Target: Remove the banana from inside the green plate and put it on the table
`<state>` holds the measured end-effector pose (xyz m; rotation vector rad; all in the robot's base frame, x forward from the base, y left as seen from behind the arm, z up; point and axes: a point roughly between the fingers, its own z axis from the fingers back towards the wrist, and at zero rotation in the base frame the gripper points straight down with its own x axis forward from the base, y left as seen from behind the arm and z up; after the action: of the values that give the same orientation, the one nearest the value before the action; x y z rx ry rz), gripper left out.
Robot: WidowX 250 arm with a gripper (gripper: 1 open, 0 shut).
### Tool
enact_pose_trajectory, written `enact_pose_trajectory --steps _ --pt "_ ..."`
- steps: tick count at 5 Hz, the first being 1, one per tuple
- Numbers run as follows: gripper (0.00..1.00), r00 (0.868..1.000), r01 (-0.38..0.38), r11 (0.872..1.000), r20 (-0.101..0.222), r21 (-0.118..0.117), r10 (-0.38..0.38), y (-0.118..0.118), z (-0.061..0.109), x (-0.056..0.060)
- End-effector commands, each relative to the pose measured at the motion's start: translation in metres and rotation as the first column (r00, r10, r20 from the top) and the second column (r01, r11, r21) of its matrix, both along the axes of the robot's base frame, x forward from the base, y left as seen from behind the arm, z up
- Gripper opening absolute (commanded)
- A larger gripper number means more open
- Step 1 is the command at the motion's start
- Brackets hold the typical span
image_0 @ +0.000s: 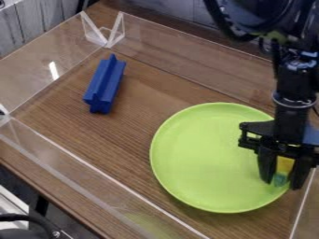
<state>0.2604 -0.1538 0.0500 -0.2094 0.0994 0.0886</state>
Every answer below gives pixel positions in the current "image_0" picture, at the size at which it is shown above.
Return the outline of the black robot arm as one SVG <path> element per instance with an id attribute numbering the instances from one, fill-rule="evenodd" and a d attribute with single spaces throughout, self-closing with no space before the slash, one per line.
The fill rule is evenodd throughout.
<path id="1" fill-rule="evenodd" d="M 273 119 L 238 124 L 237 145 L 257 155 L 261 180 L 298 190 L 319 166 L 319 129 L 309 112 L 319 102 L 319 0 L 202 0 L 218 31 L 236 42 L 257 41 L 272 55 Z"/>

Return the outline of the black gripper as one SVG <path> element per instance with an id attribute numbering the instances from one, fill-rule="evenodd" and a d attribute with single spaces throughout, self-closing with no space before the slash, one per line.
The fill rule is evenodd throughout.
<path id="1" fill-rule="evenodd" d="M 272 183 L 276 155 L 297 159 L 292 167 L 290 189 L 300 190 L 312 168 L 312 159 L 319 158 L 319 129 L 309 124 L 309 110 L 316 99 L 272 100 L 273 119 L 241 122 L 237 145 L 257 154 L 258 175 L 266 184 Z"/>

